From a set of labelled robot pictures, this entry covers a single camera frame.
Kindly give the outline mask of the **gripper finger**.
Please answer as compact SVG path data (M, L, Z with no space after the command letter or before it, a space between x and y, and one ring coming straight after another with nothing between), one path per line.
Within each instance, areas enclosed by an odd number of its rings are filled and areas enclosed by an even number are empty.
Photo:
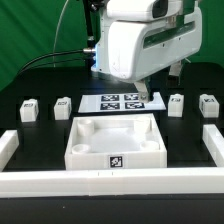
M181 70L182 70L182 63L178 61L170 66L169 75L178 77L181 73Z
M140 102L148 103L150 101L148 84L144 80L140 80L134 83L138 91L138 99Z

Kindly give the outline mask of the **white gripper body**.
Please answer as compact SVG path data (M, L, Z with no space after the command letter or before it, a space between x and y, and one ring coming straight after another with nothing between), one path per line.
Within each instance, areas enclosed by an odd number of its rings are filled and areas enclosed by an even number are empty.
M98 44L98 71L134 83L195 54L202 43L200 8L177 22L173 28L167 19L112 22Z

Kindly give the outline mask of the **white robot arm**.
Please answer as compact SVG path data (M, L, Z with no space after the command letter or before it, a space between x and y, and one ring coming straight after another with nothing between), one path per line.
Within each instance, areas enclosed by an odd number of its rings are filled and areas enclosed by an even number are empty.
M202 43L199 0L97 0L100 39L85 52L91 71L135 85L139 100L152 99L150 76L164 68L173 76Z

